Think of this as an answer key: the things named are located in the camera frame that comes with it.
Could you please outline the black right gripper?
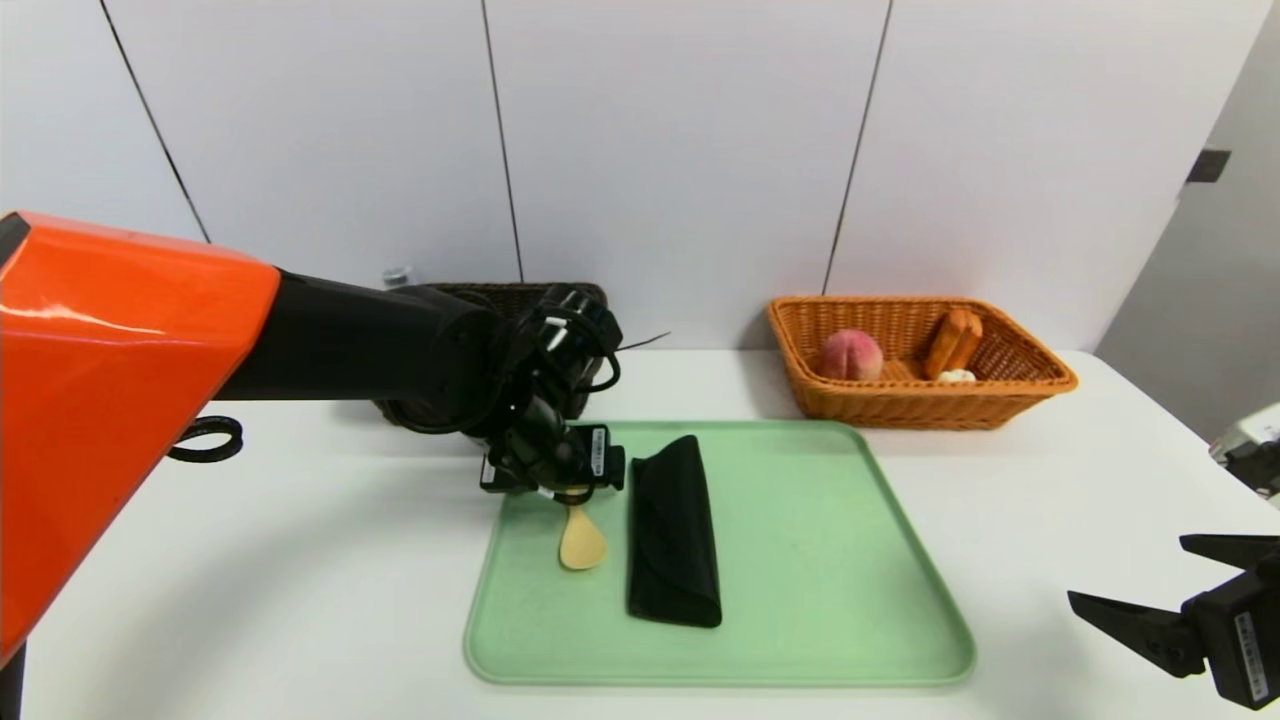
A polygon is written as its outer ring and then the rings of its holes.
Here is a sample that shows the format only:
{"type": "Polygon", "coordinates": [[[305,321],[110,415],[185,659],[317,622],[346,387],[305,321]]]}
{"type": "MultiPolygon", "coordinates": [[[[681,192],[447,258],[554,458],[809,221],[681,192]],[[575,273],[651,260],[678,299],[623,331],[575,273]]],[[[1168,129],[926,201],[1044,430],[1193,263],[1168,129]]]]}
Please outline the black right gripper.
{"type": "Polygon", "coordinates": [[[1279,693],[1277,536],[1188,534],[1181,548],[1243,570],[1188,600],[1181,612],[1076,591],[1071,611],[1175,678],[1199,675],[1204,659],[1217,693],[1261,710],[1279,693]]]}

